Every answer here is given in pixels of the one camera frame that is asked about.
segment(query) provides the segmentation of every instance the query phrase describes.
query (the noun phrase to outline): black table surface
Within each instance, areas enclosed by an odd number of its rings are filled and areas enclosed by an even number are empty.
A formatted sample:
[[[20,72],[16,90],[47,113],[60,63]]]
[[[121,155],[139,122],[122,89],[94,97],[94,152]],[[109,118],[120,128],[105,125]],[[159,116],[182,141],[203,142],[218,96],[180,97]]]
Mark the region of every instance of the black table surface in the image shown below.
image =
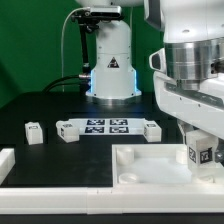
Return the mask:
[[[93,104],[78,93],[22,94],[0,110],[0,150],[13,147],[16,158],[1,188],[112,187],[112,144],[149,144],[141,135],[83,135],[78,142],[65,143],[55,124],[72,118],[145,118],[162,128],[162,143],[182,140],[176,119],[159,110],[154,94],[126,106]],[[28,145],[27,122],[40,123],[44,144]],[[223,218],[222,214],[2,215],[0,223],[215,223]]]

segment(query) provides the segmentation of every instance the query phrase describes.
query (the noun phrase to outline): green background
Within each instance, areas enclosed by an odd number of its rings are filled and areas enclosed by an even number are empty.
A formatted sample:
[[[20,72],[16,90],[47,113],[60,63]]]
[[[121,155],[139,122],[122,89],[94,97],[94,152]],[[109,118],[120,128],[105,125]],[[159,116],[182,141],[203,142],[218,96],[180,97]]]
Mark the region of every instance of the green background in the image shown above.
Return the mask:
[[[0,107],[21,93],[41,91],[61,77],[61,31],[74,0],[2,0],[0,7]],[[125,8],[129,23],[130,9]],[[162,47],[162,33],[144,21],[143,7],[133,10],[132,64],[138,88],[153,91],[148,57]],[[95,35],[88,35],[91,67],[95,65]],[[69,21],[65,33],[65,75],[82,68],[78,25]],[[66,91],[78,91],[66,87]]]

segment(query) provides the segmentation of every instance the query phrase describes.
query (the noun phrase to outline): warning label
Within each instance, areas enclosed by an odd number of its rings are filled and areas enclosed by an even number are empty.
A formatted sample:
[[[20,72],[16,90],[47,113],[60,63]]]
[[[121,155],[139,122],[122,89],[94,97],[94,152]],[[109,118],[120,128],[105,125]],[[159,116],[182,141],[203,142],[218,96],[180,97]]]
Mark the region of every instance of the warning label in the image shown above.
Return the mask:
[[[108,68],[119,68],[119,65],[115,57],[112,58],[110,64],[108,65]]]

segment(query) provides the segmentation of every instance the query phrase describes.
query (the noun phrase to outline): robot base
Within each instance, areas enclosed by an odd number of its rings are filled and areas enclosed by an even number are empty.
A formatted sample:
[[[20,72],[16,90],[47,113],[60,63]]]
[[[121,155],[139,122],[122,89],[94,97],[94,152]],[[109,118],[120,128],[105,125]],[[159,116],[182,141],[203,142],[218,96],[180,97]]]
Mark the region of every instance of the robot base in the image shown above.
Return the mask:
[[[131,103],[138,103],[141,101],[141,91],[137,91],[134,96],[121,99],[106,99],[98,98],[90,92],[86,92],[86,99],[88,102],[97,103],[99,105],[128,105]]]

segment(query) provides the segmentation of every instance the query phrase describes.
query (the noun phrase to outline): white cube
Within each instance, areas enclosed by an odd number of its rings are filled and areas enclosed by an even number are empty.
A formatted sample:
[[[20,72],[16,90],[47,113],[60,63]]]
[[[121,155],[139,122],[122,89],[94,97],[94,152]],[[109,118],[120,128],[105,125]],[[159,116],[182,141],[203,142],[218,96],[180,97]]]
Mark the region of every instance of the white cube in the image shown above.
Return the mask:
[[[186,133],[188,168],[197,177],[213,175],[219,165],[215,163],[218,138],[202,130]]]
[[[58,121],[56,123],[58,135],[67,143],[79,141],[79,128],[69,121]]]
[[[161,142],[162,129],[155,121],[144,120],[144,136],[148,142]]]
[[[29,122],[25,124],[26,138],[29,145],[43,143],[43,131],[38,122]]]

